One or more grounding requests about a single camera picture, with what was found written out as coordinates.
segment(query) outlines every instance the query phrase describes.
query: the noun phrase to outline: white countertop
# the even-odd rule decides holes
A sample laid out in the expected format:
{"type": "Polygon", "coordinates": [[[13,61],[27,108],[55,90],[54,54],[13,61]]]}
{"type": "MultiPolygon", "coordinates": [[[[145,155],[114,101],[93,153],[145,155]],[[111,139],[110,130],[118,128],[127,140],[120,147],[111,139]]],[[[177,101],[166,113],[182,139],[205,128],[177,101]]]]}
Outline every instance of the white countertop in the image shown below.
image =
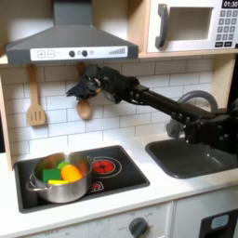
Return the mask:
{"type": "MultiPolygon", "coordinates": [[[[190,179],[169,177],[144,149],[149,142],[163,139],[167,139],[167,136],[123,139],[91,146],[92,149],[111,145],[123,146],[150,181],[149,187],[30,214],[19,212],[15,175],[14,172],[7,172],[7,159],[2,154],[0,156],[0,237],[22,237],[92,218],[100,218],[145,205],[155,205],[238,184],[238,169],[190,179]]],[[[87,149],[90,149],[90,146],[88,145],[86,148],[84,145],[84,148],[78,148],[78,151],[87,149]]]]}

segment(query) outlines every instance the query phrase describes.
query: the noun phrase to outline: black robotic arm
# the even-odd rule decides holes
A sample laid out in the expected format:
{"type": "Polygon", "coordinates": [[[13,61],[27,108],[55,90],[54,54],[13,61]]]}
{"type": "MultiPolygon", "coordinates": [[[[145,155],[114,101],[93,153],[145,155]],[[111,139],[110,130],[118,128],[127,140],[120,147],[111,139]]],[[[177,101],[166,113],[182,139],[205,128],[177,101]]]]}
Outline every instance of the black robotic arm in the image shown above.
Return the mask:
{"type": "Polygon", "coordinates": [[[113,103],[122,100],[136,105],[149,105],[184,124],[187,143],[203,143],[224,152],[237,153],[238,111],[207,112],[189,103],[179,103],[150,91],[136,77],[121,75],[109,67],[88,66],[78,85],[67,96],[90,99],[102,90],[113,103]]]}

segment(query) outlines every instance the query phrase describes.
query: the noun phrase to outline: kitchen cabinet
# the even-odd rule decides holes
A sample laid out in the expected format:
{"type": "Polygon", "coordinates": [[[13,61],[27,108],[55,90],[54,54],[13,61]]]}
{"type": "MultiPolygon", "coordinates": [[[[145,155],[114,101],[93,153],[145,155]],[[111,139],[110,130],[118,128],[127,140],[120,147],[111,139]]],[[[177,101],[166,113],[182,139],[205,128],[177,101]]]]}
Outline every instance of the kitchen cabinet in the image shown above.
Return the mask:
{"type": "Polygon", "coordinates": [[[234,231],[233,236],[220,237],[238,237],[237,209],[238,187],[178,200],[175,204],[172,238],[219,237],[218,234],[227,235],[228,231],[234,231]]]}

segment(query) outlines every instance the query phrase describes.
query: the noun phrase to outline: cooking pot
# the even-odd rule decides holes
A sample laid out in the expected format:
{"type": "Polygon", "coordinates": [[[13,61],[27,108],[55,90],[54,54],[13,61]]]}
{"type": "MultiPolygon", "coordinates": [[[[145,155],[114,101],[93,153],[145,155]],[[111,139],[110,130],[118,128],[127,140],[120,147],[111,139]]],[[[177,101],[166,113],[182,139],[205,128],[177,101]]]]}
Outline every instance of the cooking pot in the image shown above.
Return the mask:
{"type": "Polygon", "coordinates": [[[33,169],[26,189],[37,192],[38,195],[56,204],[69,203],[84,196],[91,188],[91,173],[93,161],[89,157],[84,157],[79,152],[55,153],[42,158],[33,169]],[[51,185],[43,182],[43,170],[57,168],[58,164],[67,161],[75,165],[83,174],[83,178],[76,182],[62,185],[51,185]]]}

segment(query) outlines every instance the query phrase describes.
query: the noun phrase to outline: range hood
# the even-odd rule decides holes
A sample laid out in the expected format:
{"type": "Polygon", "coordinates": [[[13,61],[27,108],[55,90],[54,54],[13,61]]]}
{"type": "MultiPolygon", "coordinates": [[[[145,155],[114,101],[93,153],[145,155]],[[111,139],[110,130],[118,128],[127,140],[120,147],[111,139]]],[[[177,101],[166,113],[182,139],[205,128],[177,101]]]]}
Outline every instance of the range hood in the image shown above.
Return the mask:
{"type": "Polygon", "coordinates": [[[6,45],[9,64],[138,57],[138,46],[92,26],[92,0],[53,4],[54,27],[6,45]]]}

